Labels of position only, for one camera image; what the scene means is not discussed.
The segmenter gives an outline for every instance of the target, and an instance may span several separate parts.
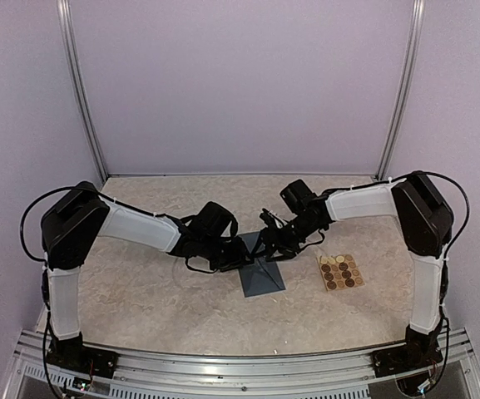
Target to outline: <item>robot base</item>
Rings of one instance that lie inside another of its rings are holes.
[[[88,376],[112,379],[119,355],[113,351],[82,345],[82,335],[67,341],[52,340],[46,362]]]
[[[434,362],[439,364],[443,361],[443,355],[439,350],[439,346],[435,350],[429,351],[427,356],[423,356],[417,362],[411,362],[409,358],[408,345],[375,351],[371,354],[374,375],[376,377],[386,377],[412,372],[413,370],[432,366]]]

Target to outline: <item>black bracket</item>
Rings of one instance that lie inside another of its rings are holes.
[[[371,354],[373,361],[374,375],[377,378],[412,372],[425,367],[430,367],[434,362],[439,364],[443,361],[443,355],[439,350],[431,351],[427,357],[423,357],[418,362],[408,360],[408,346],[404,344],[400,347],[391,347],[375,351]]]
[[[442,325],[439,323],[429,335],[416,332],[407,326],[404,345],[371,353],[374,375],[376,377],[392,376],[442,362],[443,355],[438,344]]]
[[[64,341],[54,337],[49,346],[46,361],[53,366],[80,372],[90,377],[112,379],[118,357],[116,352],[82,345],[81,334],[79,337]]]

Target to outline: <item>vertical metal bar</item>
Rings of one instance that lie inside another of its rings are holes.
[[[81,112],[82,123],[87,136],[88,145],[92,152],[94,164],[97,172],[104,184],[108,179],[108,172],[106,164],[101,152],[99,140],[97,139],[96,130],[92,123],[92,114],[88,106],[88,99],[82,83],[82,74],[79,68],[79,58],[77,55],[77,46],[75,43],[75,35],[73,33],[72,14],[70,12],[69,0],[57,0],[58,18],[62,29],[62,39],[66,49],[67,63],[70,68],[70,75],[73,80],[73,89],[75,90],[75,97]]]
[[[463,368],[469,396],[471,399],[480,399],[480,364],[474,352],[469,353],[467,358],[460,361],[460,364]]]
[[[21,358],[12,356],[7,367],[5,376],[8,376],[7,383],[0,392],[1,399],[16,399],[22,387],[23,376],[25,374],[25,362]]]
[[[425,0],[413,0],[412,22],[409,31],[408,45],[406,47],[403,75],[400,79],[395,109],[393,110],[389,124],[388,139],[384,145],[380,165],[375,176],[378,180],[385,178],[400,131],[404,108],[406,106],[406,100],[408,99],[409,87],[412,83],[413,69],[415,68],[415,61],[417,59],[418,44],[421,37],[421,27],[423,25],[424,1]]]

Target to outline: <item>white arm cover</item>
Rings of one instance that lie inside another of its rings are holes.
[[[167,217],[157,218],[104,200],[110,207],[98,236],[124,239],[170,252],[181,233]],[[53,332],[58,339],[78,337],[81,332],[78,317],[78,284],[81,268],[48,270],[49,298]]]
[[[391,183],[365,189],[336,191],[326,200],[330,218],[335,221],[364,216],[398,216],[391,194],[394,186],[395,183]],[[410,327],[418,333],[429,334],[441,319],[439,291],[443,255],[436,259],[433,256],[419,256],[411,251],[409,254],[413,260],[414,270],[413,310]]]
[[[48,270],[51,325],[58,339],[78,337],[78,289],[81,268]]]
[[[153,217],[102,199],[110,212],[98,236],[124,239],[144,244],[162,252],[170,252],[181,233],[173,220]]]

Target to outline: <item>marble-patterned surface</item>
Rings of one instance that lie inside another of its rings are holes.
[[[292,217],[279,192],[297,177],[317,193],[370,181],[312,175],[137,177],[109,179],[104,192],[178,217],[213,200],[237,217],[244,233],[264,227],[262,207]],[[327,292],[316,263],[321,254],[352,254],[365,286]],[[205,267],[203,260],[193,262]],[[323,244],[281,262],[280,270],[285,291],[244,298],[236,271],[193,273],[183,259],[99,238],[81,273],[82,332],[89,342],[206,355],[324,352],[403,338],[413,271],[392,218],[332,224]]]

